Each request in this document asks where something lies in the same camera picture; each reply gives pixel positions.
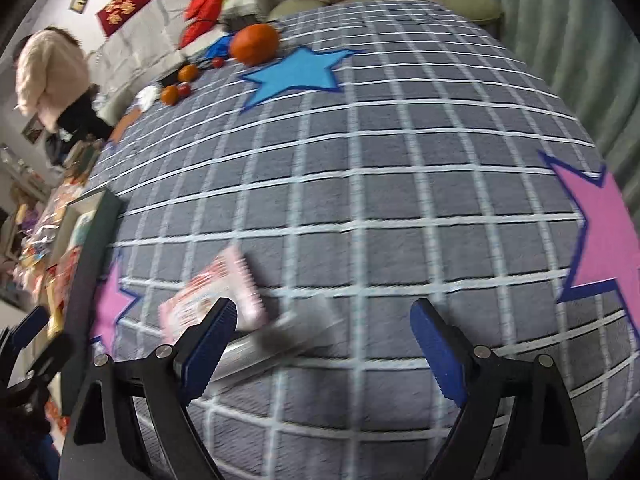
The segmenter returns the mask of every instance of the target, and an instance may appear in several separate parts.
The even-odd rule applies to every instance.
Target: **silver screw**
[[[94,365],[98,367],[104,366],[107,362],[109,362],[109,356],[107,354],[97,355],[94,359]]]
[[[491,350],[486,346],[476,346],[474,348],[474,354],[476,354],[476,357],[480,359],[487,359],[491,355]]]
[[[156,357],[162,359],[164,357],[169,357],[171,352],[174,351],[174,347],[171,345],[162,345],[156,348]]]
[[[542,354],[538,356],[538,362],[545,368],[551,368],[554,365],[554,360],[550,355]]]

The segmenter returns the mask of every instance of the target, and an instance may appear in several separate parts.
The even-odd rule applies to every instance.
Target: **small red fruit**
[[[178,85],[178,94],[180,94],[181,99],[189,97],[191,95],[191,85],[189,83],[180,83]]]

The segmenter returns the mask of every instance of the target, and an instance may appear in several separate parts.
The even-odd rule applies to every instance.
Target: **star-shaped paper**
[[[358,52],[350,48],[315,52],[307,46],[300,46],[284,59],[241,76],[258,83],[258,89],[244,105],[244,110],[289,89],[340,92],[332,67]]]
[[[94,297],[95,320],[92,329],[92,342],[101,340],[109,354],[113,354],[116,325],[140,298],[136,294],[120,288],[120,259],[120,256],[114,259],[107,281],[98,285]]]
[[[558,303],[615,290],[636,336],[640,324],[640,246],[613,176],[596,178],[542,154],[584,216],[584,226]]]

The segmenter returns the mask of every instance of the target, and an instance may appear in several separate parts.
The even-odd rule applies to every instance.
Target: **orange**
[[[231,40],[229,53],[240,63],[255,66],[273,59],[278,51],[280,35],[267,23],[249,25]]]
[[[178,72],[178,81],[188,83],[196,79],[199,73],[198,67],[195,65],[183,66]]]
[[[167,86],[160,94],[160,100],[167,106],[173,106],[180,100],[180,92],[176,85]]]

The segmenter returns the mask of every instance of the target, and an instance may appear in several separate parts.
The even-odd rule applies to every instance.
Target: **blue star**
[[[244,111],[291,88],[340,92],[332,67],[358,52],[342,48],[319,53],[307,46],[300,46],[286,58],[241,76],[259,85],[244,105]]]

